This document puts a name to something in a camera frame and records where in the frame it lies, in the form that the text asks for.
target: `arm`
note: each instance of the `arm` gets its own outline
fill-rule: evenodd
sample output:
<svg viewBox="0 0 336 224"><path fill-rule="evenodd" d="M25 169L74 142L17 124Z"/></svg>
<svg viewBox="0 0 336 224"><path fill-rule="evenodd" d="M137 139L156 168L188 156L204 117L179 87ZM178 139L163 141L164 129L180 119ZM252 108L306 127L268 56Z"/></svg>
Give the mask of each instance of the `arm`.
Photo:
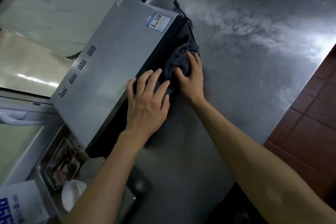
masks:
<svg viewBox="0 0 336 224"><path fill-rule="evenodd" d="M186 78L175 69L182 93L207 129L221 157L246 196L269 224L336 223L326 205L286 163L225 119L203 95L202 62L189 53Z"/></svg>
<svg viewBox="0 0 336 224"><path fill-rule="evenodd" d="M161 103L170 82L164 82L153 94L161 72L161 69L155 73L151 70L145 72L138 80L137 94L133 93L136 79L127 83L126 129L120 134L97 178L71 210L66 224L114 223L138 152L167 118L169 96L166 95L162 106Z"/></svg>

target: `finger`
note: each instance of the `finger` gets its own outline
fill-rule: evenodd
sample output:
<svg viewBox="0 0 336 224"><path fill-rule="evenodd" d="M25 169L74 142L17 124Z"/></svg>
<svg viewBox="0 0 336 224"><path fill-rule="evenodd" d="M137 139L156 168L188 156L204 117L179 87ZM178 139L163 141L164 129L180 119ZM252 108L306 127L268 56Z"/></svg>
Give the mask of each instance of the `finger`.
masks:
<svg viewBox="0 0 336 224"><path fill-rule="evenodd" d="M133 78L133 79L130 79L126 84L126 94L127 94L128 101L131 101L135 98L135 94L134 94L134 91L133 91L133 86L134 86L136 81L137 81L137 79Z"/></svg>
<svg viewBox="0 0 336 224"><path fill-rule="evenodd" d="M138 85L136 86L136 94L141 95L144 92L146 87L146 81L153 73L154 73L153 70L148 70L145 73L143 73L142 76L140 76L138 80Z"/></svg>
<svg viewBox="0 0 336 224"><path fill-rule="evenodd" d="M163 104L162 104L162 107L161 107L161 111L165 114L166 117L167 117L167 114L168 114L169 107L170 107L169 95L167 94L165 96L165 99L163 100Z"/></svg>
<svg viewBox="0 0 336 224"><path fill-rule="evenodd" d="M170 81L165 81L160 85L160 87L157 89L156 93L154 94L155 98L158 98L160 103L162 102L162 99L168 89L168 86L170 84Z"/></svg>
<svg viewBox="0 0 336 224"><path fill-rule="evenodd" d="M192 72L193 70L198 68L198 65L197 65L195 57L190 53L190 51L188 51L187 55L188 55L189 63L191 65L191 72Z"/></svg>
<svg viewBox="0 0 336 224"><path fill-rule="evenodd" d="M160 74L162 73L162 69L159 68L158 70L156 70L153 75L148 79L146 88L145 88L145 93L149 94L149 95L153 95L154 92L154 88L156 85L156 82L158 81L158 78L160 76Z"/></svg>
<svg viewBox="0 0 336 224"><path fill-rule="evenodd" d="M175 67L174 73L179 82L183 82L187 79L187 77L184 76L184 74L182 73L182 70L179 67Z"/></svg>
<svg viewBox="0 0 336 224"><path fill-rule="evenodd" d="M197 65L200 69L202 69L202 60L200 58L200 56L198 55L197 52L195 52L195 58L196 58L196 62L197 62Z"/></svg>

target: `forearm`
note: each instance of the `forearm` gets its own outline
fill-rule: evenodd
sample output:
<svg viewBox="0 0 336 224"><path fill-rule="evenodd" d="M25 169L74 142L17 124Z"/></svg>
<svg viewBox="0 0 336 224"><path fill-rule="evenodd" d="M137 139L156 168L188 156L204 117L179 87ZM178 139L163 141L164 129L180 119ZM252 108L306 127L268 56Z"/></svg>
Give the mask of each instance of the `forearm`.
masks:
<svg viewBox="0 0 336 224"><path fill-rule="evenodd" d="M142 145L128 131L120 134L94 182L85 190L65 223L114 223L126 181Z"/></svg>
<svg viewBox="0 0 336 224"><path fill-rule="evenodd" d="M335 212L292 168L205 100L193 106L238 184L269 224L332 223Z"/></svg>

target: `black rag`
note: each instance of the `black rag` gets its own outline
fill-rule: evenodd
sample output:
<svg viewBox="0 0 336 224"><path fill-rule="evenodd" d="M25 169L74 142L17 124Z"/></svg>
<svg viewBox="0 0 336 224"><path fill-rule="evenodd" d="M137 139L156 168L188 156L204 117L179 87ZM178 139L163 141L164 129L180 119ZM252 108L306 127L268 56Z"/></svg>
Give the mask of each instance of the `black rag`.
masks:
<svg viewBox="0 0 336 224"><path fill-rule="evenodd" d="M182 44L175 48L167 59L162 70L162 74L155 85L154 92L156 92L159 86L165 81L172 81L174 69L176 67L181 69L184 76L188 77L191 74L191 67L189 66L187 52L189 51L193 56L195 56L195 53L199 54L200 47L196 45L195 40L189 35L183 37L181 39L181 43Z"/></svg>

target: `hand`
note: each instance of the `hand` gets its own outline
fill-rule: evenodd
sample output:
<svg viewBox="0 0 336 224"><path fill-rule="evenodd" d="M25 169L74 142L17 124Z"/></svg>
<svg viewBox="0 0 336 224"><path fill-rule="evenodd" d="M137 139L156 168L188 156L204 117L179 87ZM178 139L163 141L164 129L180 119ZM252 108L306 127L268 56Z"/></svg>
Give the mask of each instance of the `hand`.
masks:
<svg viewBox="0 0 336 224"><path fill-rule="evenodd" d="M191 65L191 75L185 77L179 67L175 68L174 73L180 84L182 94L192 104L196 104L204 100L202 61L197 53L195 53L195 57L190 52L187 55Z"/></svg>
<svg viewBox="0 0 336 224"><path fill-rule="evenodd" d="M133 85L136 79L130 79L126 85L128 98L127 126L125 131L131 131L133 135L141 137L142 146L149 137L154 134L167 118L170 106L169 95L164 97L170 81L165 81L154 94L155 84L162 69L155 72L149 70L138 80L136 94Z"/></svg>

